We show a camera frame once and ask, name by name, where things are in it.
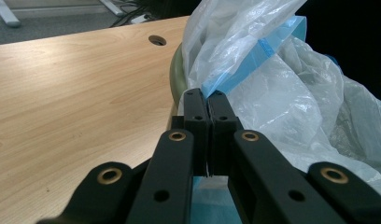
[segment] desk surface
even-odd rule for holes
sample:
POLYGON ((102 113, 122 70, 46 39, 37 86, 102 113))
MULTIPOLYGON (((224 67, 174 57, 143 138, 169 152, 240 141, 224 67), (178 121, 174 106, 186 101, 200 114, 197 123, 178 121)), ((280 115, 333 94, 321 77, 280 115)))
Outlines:
POLYGON ((151 156, 186 20, 0 46, 0 223, 55 217, 93 167, 151 156))

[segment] desk hole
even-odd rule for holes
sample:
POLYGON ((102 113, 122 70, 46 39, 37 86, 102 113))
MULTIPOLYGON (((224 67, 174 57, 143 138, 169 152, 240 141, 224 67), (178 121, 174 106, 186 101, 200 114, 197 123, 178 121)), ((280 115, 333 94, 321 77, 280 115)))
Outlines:
POLYGON ((150 41, 150 43, 157 45, 157 46, 164 46, 167 44, 167 41, 163 37, 158 36, 158 35, 150 35, 149 41, 150 41))

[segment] plastic bag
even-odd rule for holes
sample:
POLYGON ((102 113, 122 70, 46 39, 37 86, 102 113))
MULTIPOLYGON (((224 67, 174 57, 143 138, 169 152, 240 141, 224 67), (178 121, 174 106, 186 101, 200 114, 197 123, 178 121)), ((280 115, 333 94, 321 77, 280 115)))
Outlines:
MULTIPOLYGON (((260 50, 260 40, 275 36, 303 2, 202 1, 184 35, 188 87, 202 88, 205 96, 225 90, 244 127, 265 134, 294 167, 306 172, 312 163, 334 162, 381 194, 381 102, 363 86, 289 35, 276 48, 267 42, 273 52, 238 72, 247 55, 260 50)), ((290 33, 299 36, 296 31, 290 33)), ((192 223, 239 221, 225 178, 195 180, 192 223)))

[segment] screw hole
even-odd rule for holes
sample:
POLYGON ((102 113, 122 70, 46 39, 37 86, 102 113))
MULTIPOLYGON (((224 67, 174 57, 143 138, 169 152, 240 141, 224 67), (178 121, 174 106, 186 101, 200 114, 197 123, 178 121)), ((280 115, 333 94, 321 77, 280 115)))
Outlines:
POLYGON ((157 46, 164 46, 167 44, 166 40, 158 35, 151 35, 149 38, 150 43, 157 45, 157 46))
POLYGON ((290 190, 289 196, 292 200, 294 200, 296 202, 304 202, 304 200, 305 200, 304 195, 298 190, 290 190))
POLYGON ((159 190, 156 191, 153 195, 153 199, 158 203, 163 203, 167 201, 170 198, 170 194, 167 190, 159 190))

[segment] floor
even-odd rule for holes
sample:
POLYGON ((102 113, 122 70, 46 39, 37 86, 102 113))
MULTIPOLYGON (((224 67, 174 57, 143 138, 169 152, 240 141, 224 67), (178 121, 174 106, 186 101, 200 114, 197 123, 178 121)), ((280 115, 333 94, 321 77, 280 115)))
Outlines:
POLYGON ((21 27, 10 28, 0 21, 0 45, 70 35, 108 28, 117 20, 111 12, 47 18, 20 19, 21 27))

